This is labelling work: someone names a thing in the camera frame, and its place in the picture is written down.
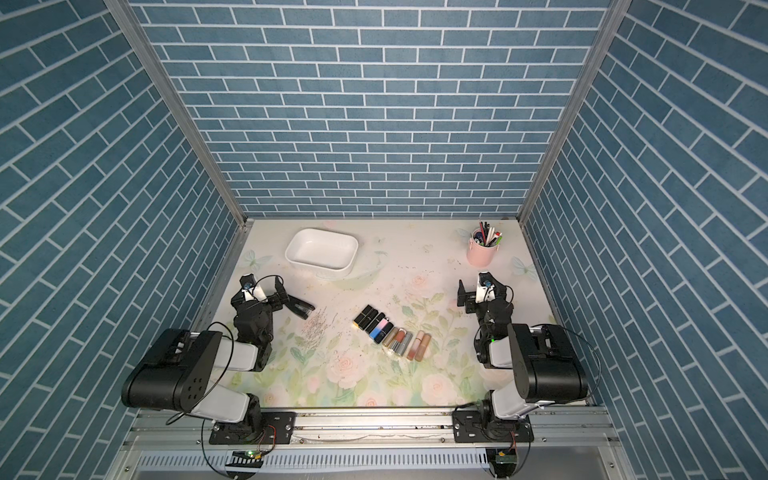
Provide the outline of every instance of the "brick tile wallpaper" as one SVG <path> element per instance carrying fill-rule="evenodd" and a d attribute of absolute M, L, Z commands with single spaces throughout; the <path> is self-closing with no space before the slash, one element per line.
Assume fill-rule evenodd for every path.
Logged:
<path fill-rule="evenodd" d="M 256 3 L 131 3 L 250 216 L 500 217 L 609 0 Z"/>
<path fill-rule="evenodd" d="M 235 226 L 101 0 L 0 12 L 0 478 L 98 477 Z"/>
<path fill-rule="evenodd" d="M 638 478 L 768 478 L 767 112 L 768 2 L 634 0 L 528 225 Z"/>

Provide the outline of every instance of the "black cable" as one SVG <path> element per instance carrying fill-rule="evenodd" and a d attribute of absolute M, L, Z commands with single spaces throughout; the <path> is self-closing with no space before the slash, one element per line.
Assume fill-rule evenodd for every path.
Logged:
<path fill-rule="evenodd" d="M 534 327 L 536 327 L 536 326 L 548 326 L 548 325 L 551 325 L 551 324 L 550 323 L 539 323 L 538 325 L 534 325 Z M 589 340 L 585 339 L 584 336 L 581 335 L 579 332 L 576 332 L 576 331 L 574 331 L 572 329 L 569 329 L 566 326 L 561 326 L 561 328 L 563 330 L 565 330 L 566 332 L 573 333 L 582 342 L 586 343 L 587 346 L 589 347 L 589 349 L 592 351 L 592 356 L 594 357 L 594 360 L 598 363 L 598 378 L 594 381 L 594 388 L 586 396 L 581 397 L 580 399 L 571 400 L 572 402 L 580 402 L 581 400 L 586 400 L 586 399 L 590 398 L 591 396 L 593 396 L 597 392 L 598 387 L 600 386 L 600 381 L 603 379 L 603 363 L 600 361 L 600 356 L 598 355 L 598 349 L 594 348 L 594 346 L 590 343 Z"/>
<path fill-rule="evenodd" d="M 228 478 L 229 480 L 232 480 L 232 478 L 229 475 L 227 475 L 226 473 L 221 473 L 218 470 L 216 470 L 214 468 L 214 466 L 211 465 L 210 462 L 208 461 L 208 457 L 205 455 L 205 439 L 203 439 L 203 430 L 204 430 L 204 428 L 205 428 L 205 419 L 203 419 L 203 423 L 200 424 L 200 450 L 203 451 L 203 460 L 205 460 L 205 462 L 208 464 L 208 466 L 210 467 L 211 470 L 213 470 L 214 472 L 216 472 L 217 474 L 219 474 L 219 475 L 221 475 L 221 476 L 223 476 L 225 478 Z"/>
<path fill-rule="evenodd" d="M 520 471 L 525 466 L 525 461 L 528 460 L 528 457 L 531 456 L 531 443 L 528 442 L 528 450 L 525 451 L 525 458 L 522 462 L 520 462 L 520 452 L 516 449 L 515 454 L 518 456 L 518 463 L 515 465 L 515 470 L 512 472 L 512 475 L 510 477 L 517 475 L 520 473 Z"/>
<path fill-rule="evenodd" d="M 259 278 L 258 280 L 256 280 L 256 283 L 255 283 L 255 284 L 254 284 L 254 285 L 253 285 L 253 286 L 250 288 L 250 295 L 251 295 L 253 298 L 256 298 L 256 296 L 255 296 L 255 295 L 253 295 L 253 289 L 255 289 L 255 288 L 256 288 L 256 287 L 259 285 L 259 282 L 260 282 L 261 280 L 266 280 L 266 279 L 268 279 L 268 278 L 271 278 L 271 277 L 273 277 L 273 276 L 274 276 L 275 278 L 279 278 L 279 279 L 280 279 L 280 283 L 281 283 L 281 284 L 285 284 L 285 281 L 283 281 L 283 278 L 282 278 L 280 275 L 266 275 L 266 276 L 262 276 L 261 278 Z"/>
<path fill-rule="evenodd" d="M 509 291 L 512 292 L 512 298 L 509 299 L 509 301 L 507 302 L 508 303 L 507 308 L 509 308 L 510 306 L 512 306 L 512 301 L 515 299 L 515 291 L 509 285 L 504 285 L 504 288 L 505 288 L 504 289 L 504 299 L 505 300 L 507 299 L 507 290 L 506 289 L 509 289 Z"/>
<path fill-rule="evenodd" d="M 476 405 L 477 405 L 477 403 L 475 403 L 475 402 L 469 402 L 469 403 L 464 403 L 464 404 L 461 404 L 461 405 L 457 405 L 457 406 L 453 407 L 453 412 L 451 412 L 451 417 L 453 417 L 453 415 L 456 414 L 458 409 L 466 409 L 468 407 L 476 406 Z M 464 422 L 459 420 L 458 417 L 456 417 L 456 422 L 461 424 L 461 426 L 465 426 Z"/>
<path fill-rule="evenodd" d="M 219 382 L 221 381 L 221 379 L 224 377 L 224 374 L 225 374 L 225 373 L 227 373 L 227 370 L 230 368 L 230 363 L 232 363 L 232 356 L 233 356 L 233 355 L 234 355 L 234 353 L 235 353 L 235 339 L 234 339 L 234 335 L 232 335 L 232 330 L 230 330 L 230 327 L 228 327 L 228 326 L 224 325 L 222 322 L 212 322 L 212 323 L 211 323 L 211 324 L 208 326 L 208 328 L 206 328 L 205 330 L 206 330 L 206 331 L 207 331 L 207 330 L 210 330 L 210 328 L 211 328 L 213 325 L 216 325 L 217 323 L 218 323 L 219 325 L 221 325 L 222 327 L 224 327 L 225 329 L 227 329 L 227 332 L 230 334 L 230 341 L 232 342 L 232 346 L 231 346 L 231 348 L 230 348 L 230 358 L 227 360 L 227 364 L 224 366 L 224 370 L 223 370 L 223 372 L 221 373 L 221 375 L 219 375 L 219 378 L 217 378 L 217 379 L 216 379 L 216 382 L 214 382 L 214 386 L 210 387 L 210 389 L 208 389 L 208 391 L 207 391 L 207 392 L 205 392 L 205 394 L 203 394 L 203 396 L 202 396 L 202 397 L 200 397 L 200 400 L 197 400 L 197 402 L 196 402 L 196 403 L 195 403 L 195 404 L 192 406 L 192 408 L 191 408 L 191 409 L 189 409 L 189 410 L 187 410 L 187 411 L 184 411 L 184 412 L 178 412 L 178 413 L 175 413 L 175 414 L 173 414 L 173 415 L 172 415 L 172 416 L 171 416 L 171 417 L 170 417 L 168 420 L 166 420 L 166 421 L 165 421 L 165 425 L 172 425 L 172 424 L 174 424 L 174 423 L 178 422 L 179 420 L 181 420 L 182 418 L 184 418 L 184 417 L 185 417 L 185 416 L 187 416 L 187 415 L 189 415 L 189 416 L 195 416 L 195 415 L 191 415 L 191 413 L 192 413 L 192 410 L 194 410 L 194 409 L 195 409 L 195 407 L 197 407 L 198 405 L 200 405 L 200 402 L 202 402 L 202 401 L 205 399 L 205 397 L 207 397 L 207 396 L 208 396 L 208 394 L 209 394 L 209 393 L 213 392 L 213 390 L 214 390 L 214 389 L 216 388 L 216 386 L 219 384 Z"/>

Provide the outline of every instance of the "floral tablecloth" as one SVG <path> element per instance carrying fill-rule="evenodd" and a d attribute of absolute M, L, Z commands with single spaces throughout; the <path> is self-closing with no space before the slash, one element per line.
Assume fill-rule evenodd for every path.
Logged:
<path fill-rule="evenodd" d="M 277 273 L 291 295 L 316 306 L 302 320 L 274 313 L 273 352 L 262 372 L 228 372 L 221 384 L 259 396 L 262 406 L 451 406 L 482 398 L 512 381 L 475 359 L 478 323 L 456 307 L 459 279 L 473 288 L 479 269 L 466 261 L 467 220 L 258 220 L 240 254 L 215 320 L 232 326 L 230 298 L 238 279 Z M 487 267 L 515 291 L 516 323 L 553 323 L 544 290 L 515 220 L 494 223 L 504 240 Z M 284 250 L 307 227 L 353 235 L 360 247 L 351 274 L 321 280 L 290 266 Z M 272 279 L 261 286 L 273 291 Z M 422 362 L 374 344 L 353 324 L 365 307 L 385 312 L 396 326 L 424 330 L 432 341 Z M 212 373 L 217 378 L 220 370 Z"/>

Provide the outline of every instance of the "white ceramic dish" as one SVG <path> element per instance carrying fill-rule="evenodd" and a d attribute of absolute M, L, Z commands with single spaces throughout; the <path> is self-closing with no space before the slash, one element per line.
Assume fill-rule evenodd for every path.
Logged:
<path fill-rule="evenodd" d="M 344 278 L 352 271 L 358 246 L 351 235 L 305 228 L 288 243 L 286 259 L 324 278 Z"/>

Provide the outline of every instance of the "cable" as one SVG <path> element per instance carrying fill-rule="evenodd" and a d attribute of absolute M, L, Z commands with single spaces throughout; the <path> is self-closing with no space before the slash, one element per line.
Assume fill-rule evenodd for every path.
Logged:
<path fill-rule="evenodd" d="M 203 460 L 205 460 L 205 462 L 208 464 L 211 470 L 213 470 L 214 472 L 216 472 L 217 474 L 221 475 L 224 478 L 228 478 L 229 480 L 232 480 L 232 478 L 230 478 L 230 476 L 227 475 L 226 473 L 221 473 L 218 470 L 216 470 L 214 466 L 211 465 L 210 462 L 208 461 L 208 457 L 207 455 L 205 455 L 205 440 L 203 439 L 204 428 L 205 428 L 205 419 L 203 419 L 203 423 L 200 424 L 200 450 L 203 451 Z"/>
<path fill-rule="evenodd" d="M 457 406 L 453 407 L 453 412 L 451 412 L 451 417 L 453 417 L 453 415 L 456 414 L 458 409 L 466 409 L 467 407 L 476 406 L 476 405 L 477 405 L 477 403 L 475 403 L 475 402 L 467 402 L 467 403 L 463 403 L 461 405 L 457 405 Z M 461 426 L 465 426 L 464 422 L 459 420 L 458 417 L 456 418 L 456 422 L 460 423 Z"/>
<path fill-rule="evenodd" d="M 261 440 L 259 440 L 259 446 L 257 446 L 257 449 L 259 450 L 259 455 L 261 455 L 261 458 L 266 457 L 268 454 L 272 453 L 272 451 L 275 449 L 275 445 L 277 444 L 277 430 L 272 425 L 267 425 L 272 429 L 272 432 L 274 433 L 274 436 L 272 437 L 272 448 L 267 450 L 266 452 L 261 451 L 261 440 L 264 439 L 264 435 L 261 435 Z"/>
<path fill-rule="evenodd" d="M 515 430 L 509 431 L 512 434 L 512 445 L 509 446 L 509 450 L 507 452 L 511 452 L 512 449 L 515 449 L 515 454 L 518 453 L 518 440 L 515 438 Z"/>
<path fill-rule="evenodd" d="M 515 449 L 515 454 L 518 456 L 518 463 L 515 465 L 515 470 L 512 472 L 512 475 L 510 475 L 511 477 L 520 473 L 520 471 L 525 466 L 525 462 L 528 460 L 528 457 L 531 456 L 531 443 L 528 442 L 528 450 L 525 451 L 525 458 L 522 462 L 520 462 L 520 453 L 517 451 L 517 449 Z"/>
<path fill-rule="evenodd" d="M 279 278 L 279 279 L 280 279 L 280 283 L 281 283 L 281 284 L 284 284 L 284 283 L 285 283 L 285 281 L 283 281 L 283 278 L 282 278 L 280 275 L 266 275 L 266 276 L 262 276 L 261 278 L 259 278 L 258 280 L 256 280 L 256 283 L 255 283 L 255 284 L 254 284 L 254 285 L 253 285 L 253 286 L 250 288 L 250 292 L 249 292 L 249 293 L 250 293 L 250 295 L 251 295 L 253 298 L 256 298 L 256 296 L 255 296 L 255 295 L 253 295 L 253 290 L 254 290 L 254 289 L 255 289 L 255 288 L 256 288 L 256 287 L 259 285 L 259 282 L 260 282 L 261 280 L 266 280 L 266 279 L 268 279 L 268 278 L 271 278 L 271 277 L 273 277 L 273 276 L 274 276 L 275 278 Z"/>
<path fill-rule="evenodd" d="M 224 377 L 224 374 L 225 374 L 225 373 L 227 373 L 227 370 L 230 368 L 230 363 L 232 363 L 232 356 L 233 356 L 233 355 L 234 355 L 234 353 L 235 353 L 235 339 L 234 339 L 234 335 L 232 335 L 232 330 L 230 330 L 230 327 L 228 327 L 228 326 L 224 325 L 222 322 L 212 322 L 212 323 L 211 323 L 211 324 L 208 326 L 208 328 L 206 328 L 205 330 L 206 330 L 206 331 L 210 330 L 210 328 L 211 328 L 213 325 L 216 325 L 217 323 L 218 323 L 219 325 L 221 325 L 222 327 L 224 327 L 225 329 L 227 329 L 227 332 L 230 334 L 230 341 L 232 342 L 232 346 L 231 346 L 231 348 L 230 348 L 230 358 L 227 360 L 227 364 L 224 366 L 224 370 L 223 370 L 223 372 L 221 373 L 221 375 L 219 375 L 219 378 L 217 378 L 217 379 L 216 379 L 216 382 L 214 382 L 214 385 L 213 385 L 212 387 L 210 387 L 210 388 L 208 389 L 208 391 L 207 391 L 207 392 L 205 392 L 205 394 L 203 394 L 203 396 L 202 396 L 202 397 L 200 397 L 200 400 L 197 400 L 197 402 L 196 402 L 196 403 L 195 403 L 195 404 L 192 406 L 192 408 L 191 408 L 191 409 L 189 409 L 189 410 L 186 410 L 186 411 L 183 411 L 183 412 L 178 412 L 178 413 L 175 413 L 175 414 L 173 414 L 173 415 L 172 415 L 172 416 L 171 416 L 171 417 L 170 417 L 168 420 L 166 420 L 166 421 L 165 421 L 165 425 L 173 425 L 174 423 L 178 422 L 179 420 L 181 420 L 182 418 L 184 418 L 184 417 L 185 417 L 185 416 L 187 416 L 187 415 L 189 415 L 189 416 L 195 416 L 195 415 L 191 415 L 191 413 L 192 413 L 192 410 L 194 410 L 194 409 L 195 409 L 195 407 L 197 407 L 198 405 L 200 405 L 200 402 L 202 402 L 202 401 L 205 399 L 205 397 L 207 397 L 207 396 L 208 396 L 208 394 L 209 394 L 209 393 L 213 392 L 213 390 L 214 390 L 214 389 L 216 388 L 216 386 L 219 384 L 219 382 L 221 381 L 221 379 Z"/>
<path fill-rule="evenodd" d="M 507 299 L 507 290 L 506 289 L 509 289 L 509 291 L 512 292 L 512 298 L 509 299 L 509 301 L 507 302 L 508 303 L 507 308 L 509 308 L 510 306 L 512 306 L 512 301 L 515 300 L 515 291 L 509 285 L 504 285 L 504 288 L 505 288 L 505 290 L 504 290 L 504 299 L 505 300 Z"/>
<path fill-rule="evenodd" d="M 551 324 L 550 323 L 539 323 L 538 325 L 534 325 L 534 327 L 536 327 L 536 326 L 547 326 L 547 325 L 551 325 Z M 567 328 L 566 326 L 561 326 L 561 328 L 563 330 L 565 330 L 566 332 L 573 333 L 582 342 L 586 343 L 587 346 L 589 347 L 589 350 L 592 351 L 592 356 L 594 357 L 594 360 L 598 363 L 598 378 L 594 382 L 594 388 L 591 389 L 590 392 L 586 396 L 583 396 L 580 399 L 571 400 L 572 402 L 580 402 L 581 400 L 586 400 L 586 399 L 590 398 L 591 396 L 593 396 L 597 392 L 598 387 L 600 386 L 600 381 L 603 379 L 603 363 L 600 361 L 600 356 L 598 355 L 598 349 L 594 348 L 594 346 L 589 342 L 589 340 L 585 339 L 584 336 L 581 335 L 579 332 L 571 330 L 571 329 Z"/>

